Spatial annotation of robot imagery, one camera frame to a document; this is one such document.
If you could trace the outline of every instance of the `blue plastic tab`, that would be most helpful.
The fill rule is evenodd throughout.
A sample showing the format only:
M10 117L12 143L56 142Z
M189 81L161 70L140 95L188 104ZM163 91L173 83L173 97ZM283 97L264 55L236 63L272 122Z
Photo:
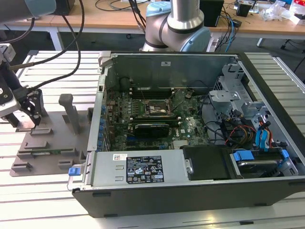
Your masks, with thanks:
M80 176L81 175L81 168L69 168L68 172L69 176Z
M250 150L239 150L233 153L235 161L251 161L254 160Z
M257 147L259 147L259 143L261 141L261 134L262 134L262 131L261 130L258 130L256 132L256 136L255 136L255 144Z
M168 1L158 1L147 6L146 16L152 17L156 15L166 14L171 12L171 3Z
M241 160L241 158L240 158L240 156L237 152L233 153L233 156L234 156L235 161L240 161Z
M266 140L267 140L267 137L268 137L268 132L263 130L263 136L262 136L262 139L261 139L261 143L260 143L260 148L261 149L264 149L265 152L268 151L268 149L266 148Z
M283 150L282 150L282 154L283 154L283 156L284 156L285 159L286 159L286 158L289 158L289 153L287 152L287 150L283 149Z

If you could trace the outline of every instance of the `blue latch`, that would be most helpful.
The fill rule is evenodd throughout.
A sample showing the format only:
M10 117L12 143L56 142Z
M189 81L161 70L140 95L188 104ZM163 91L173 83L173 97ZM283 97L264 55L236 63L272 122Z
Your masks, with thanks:
M284 156L285 159L286 159L286 158L289 158L289 153L287 152L287 150L283 149L283 150L282 150L282 154L283 154L283 156Z
M239 150L233 153L235 161L250 161L254 160L252 152L250 150Z
M68 172L69 176L80 176L81 175L81 168L69 168Z
M268 140L267 137L268 137L268 132L265 130L258 130L256 132L255 144L256 144L256 146L263 149L265 152L268 151L268 149L266 148L266 145L265 145L266 141Z

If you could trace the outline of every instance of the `warning label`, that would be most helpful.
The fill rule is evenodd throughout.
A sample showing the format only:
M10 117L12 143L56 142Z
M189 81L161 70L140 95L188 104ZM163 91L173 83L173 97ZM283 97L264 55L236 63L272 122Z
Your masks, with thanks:
M161 156L136 156L126 159L128 184L164 182Z

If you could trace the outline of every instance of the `slotted table surface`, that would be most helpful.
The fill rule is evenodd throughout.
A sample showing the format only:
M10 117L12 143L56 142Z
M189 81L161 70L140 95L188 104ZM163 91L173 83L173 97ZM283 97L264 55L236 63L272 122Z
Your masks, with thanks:
M45 59L56 53L55 51L40 51L37 55L28 56L25 62ZM74 105L78 110L93 107L99 77L97 73L98 53L82 52L81 67L74 76L42 88L47 111L63 110L58 105L61 93L72 93ZM68 52L52 62L19 71L18 76L22 84L36 85L44 80L70 72L76 61L77 53ZM300 228L305 225L305 192L294 194L269 207L94 219L67 190L67 174L10 177L10 167L24 135L24 133L15 133L15 129L9 124L0 124L1 229L67 227L286 229ZM78 181L82 179L81 176L76 178ZM245 220L253 221L254 224L241 225L240 221Z

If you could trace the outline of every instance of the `wooden desk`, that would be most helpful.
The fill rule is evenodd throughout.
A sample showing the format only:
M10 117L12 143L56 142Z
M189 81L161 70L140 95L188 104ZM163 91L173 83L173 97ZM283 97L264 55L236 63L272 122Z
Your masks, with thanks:
M99 7L110 9L109 3L113 0L102 0ZM236 16L236 11L228 6L228 3L234 0L225 0L224 7L226 11L233 17L242 22L241 27L236 36L249 38L272 38L272 39L304 39L305 26L294 25L289 20L283 21L263 21L258 14L248 14L246 18ZM96 0L83 0L85 7L85 27L84 32L102 32L102 33L142 33L134 19L131 11L102 11L95 7ZM129 6L129 3L117 2L114 4L117 7ZM139 8L142 15L146 15L147 4L140 4ZM75 2L69 16L67 16L75 31L81 26L81 7L78 0ZM8 23L12 30L27 30L30 22L18 21ZM0 30L7 28L0 25ZM35 22L34 31L47 31L51 34L53 44L56 50L62 50L63 44L61 41L60 32L70 32L66 23L61 16L48 15ZM213 51L215 44L221 35L227 31L227 23L221 18L218 26L210 28L212 38L210 40L208 51Z
M62 50L63 44L56 27L51 26L51 21L55 15L46 15L35 20L32 31L44 31L49 32L56 50ZM9 29L13 31L26 31L30 26L31 21L16 21L6 23ZM7 30L8 28L4 25L0 25L0 30Z
M95 7L96 1L97 0L83 0L85 8L85 28L107 28L115 30L139 29L131 11L102 11ZM109 7L109 3L112 1L113 0L102 0L98 6L102 9L112 10ZM129 3L117 2L114 3L114 6L123 8L129 6ZM139 5L141 14L144 17L146 15L146 7L146 3ZM75 5L69 16L67 16L67 19L72 27L81 26L81 6L78 0L75 1ZM51 25L55 27L67 27L67 24L61 16L55 16L51 21Z

